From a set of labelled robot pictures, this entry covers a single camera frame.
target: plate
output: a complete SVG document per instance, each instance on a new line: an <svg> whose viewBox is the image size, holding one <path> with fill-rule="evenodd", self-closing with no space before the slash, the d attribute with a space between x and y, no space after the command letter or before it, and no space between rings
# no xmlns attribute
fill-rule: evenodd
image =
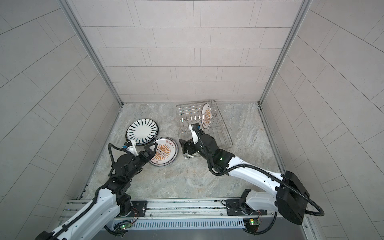
<svg viewBox="0 0 384 240"><path fill-rule="evenodd" d="M171 164L179 151L177 143L169 137L162 137L154 142L157 143L156 155L149 162L157 167Z"/></svg>
<svg viewBox="0 0 384 240"><path fill-rule="evenodd" d="M137 146L146 145L156 139L159 126L151 119L143 118L132 123L126 132L127 141L135 140Z"/></svg>
<svg viewBox="0 0 384 240"><path fill-rule="evenodd" d="M212 111L211 106L209 106L208 103L204 104L203 109L201 111L201 124L203 125L204 129L207 129L209 127L209 124L211 124L212 120Z"/></svg>

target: marble floor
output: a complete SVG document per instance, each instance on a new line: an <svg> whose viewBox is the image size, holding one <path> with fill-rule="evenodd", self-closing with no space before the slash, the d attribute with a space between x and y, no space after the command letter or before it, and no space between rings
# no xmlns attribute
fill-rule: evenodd
<svg viewBox="0 0 384 240"><path fill-rule="evenodd" d="M178 140L175 104L126 104L112 129L108 142L123 146L128 126L137 119L153 119L159 125L158 137ZM279 168L255 104L218 103L228 128L233 146L228 150L252 163L273 172ZM115 160L122 154L113 150ZM108 149L102 152L86 191L84 199L92 199L96 188L108 180L111 160ZM136 175L127 194L133 199L143 198L198 198L239 197L244 189L261 191L258 187L239 178L223 175L216 177L208 171L202 157L185 159L179 152L176 160L165 167L150 163Z"/></svg>

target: wire dish rack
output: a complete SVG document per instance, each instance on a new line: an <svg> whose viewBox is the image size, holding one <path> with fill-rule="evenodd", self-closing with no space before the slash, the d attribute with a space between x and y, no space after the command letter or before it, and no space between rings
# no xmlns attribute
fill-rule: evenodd
<svg viewBox="0 0 384 240"><path fill-rule="evenodd" d="M223 117L220 114L217 103L214 100L190 103L190 104L179 104L176 106L176 118L179 138L183 140L189 140L192 138L189 125L194 123L201 123L201 112L204 104L208 103L211 107L212 120L207 129L203 129L206 134L211 135L215 138L217 146L221 149L228 149L232 147L231 136L227 127L225 126ZM193 158L199 156L198 153L189 155L188 153L183 154L184 158Z"/></svg>

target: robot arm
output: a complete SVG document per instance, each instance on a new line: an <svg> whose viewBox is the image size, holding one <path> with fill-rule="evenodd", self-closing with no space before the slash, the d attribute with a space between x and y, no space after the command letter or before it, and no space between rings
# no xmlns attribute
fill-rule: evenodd
<svg viewBox="0 0 384 240"><path fill-rule="evenodd" d="M287 220L298 225L302 224L305 214L324 215L321 207L309 199L308 191L294 173L270 172L243 161L233 153L219 149L215 139L205 134L199 123L190 125L189 129L192 139L179 139L184 154L197 152L207 160L208 169L212 174L239 177L271 194L268 199L260 199L255 191L245 190L239 201L240 206L237 206L243 213L250 215L260 209L278 211ZM307 203L319 212L307 211Z"/></svg>

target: black cable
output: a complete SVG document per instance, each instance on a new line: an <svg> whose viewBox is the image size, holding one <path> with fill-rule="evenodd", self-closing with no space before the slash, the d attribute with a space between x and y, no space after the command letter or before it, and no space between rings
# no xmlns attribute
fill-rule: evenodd
<svg viewBox="0 0 384 240"><path fill-rule="evenodd" d="M85 209L82 213L80 213L75 219L73 219L71 222L69 222L68 224L63 224L62 225L62 229L60 229L57 233L55 233L54 235L52 235L50 237L49 240L52 240L52 239L55 239L57 238L60 234L62 234L63 232L65 232L70 226L72 226L77 220L79 220L82 216L84 216L92 207L93 205L95 205L97 203L97 197L99 195L99 191L103 188L105 188L106 186L108 185L108 182L106 182L104 185L100 186L99 188L96 189L95 191L95 195L92 199L92 202L91 204L87 207L87 209Z"/></svg>
<svg viewBox="0 0 384 240"><path fill-rule="evenodd" d="M300 191L298 191L297 189L289 186L288 184L286 184L285 182L281 181L280 179L278 179L277 177L273 176L272 174L270 174L269 172L259 168L259 167L256 167L254 165L249 165L249 164L238 164L236 166L233 166L233 167L230 167L228 168L227 170L221 172L221 173L217 173L217 172L214 172L212 170L213 168L213 158L210 154L208 154L208 151L203 143L203 141L201 140L200 138L200 133L198 131L195 131L196 132L196 135L197 135L197 138L199 139L200 141L200 144L201 144L201 147L203 148L204 150L204 154L205 154L205 158L207 159L207 163L208 163L208 169L209 171L215 175L215 176L222 176L224 174L227 174L229 173L230 171L232 170L235 170L237 168L240 168L240 167L247 167L247 168L251 168L251 169L254 169L256 171L259 171L261 172L262 174L266 175L267 177L269 177L271 180L273 181L276 181L278 183L280 183L282 186L288 188L290 191L296 193L297 195L299 195L300 197L302 197L304 200L306 200L309 204L311 204L313 207L315 207L317 209L318 212L312 212L312 211L308 211L308 210L305 210L305 213L306 214L309 214L309 215L313 215L313 216L324 216L324 210L317 204L315 203L313 200L311 200L309 197L307 197L305 194L302 194Z"/></svg>
<svg viewBox="0 0 384 240"><path fill-rule="evenodd" d="M277 217L277 212L275 212L275 216L273 217L271 224L270 224L266 229L264 229L263 231L260 231L260 232L251 232L251 231L248 231L247 229L244 229L244 228L242 228L242 229L243 229L243 231L245 231L246 233L253 234L253 235L260 235L260 234L266 233L266 232L268 232L268 231L272 228L272 226L274 225L274 223L275 223L275 221L276 221L276 217Z"/></svg>

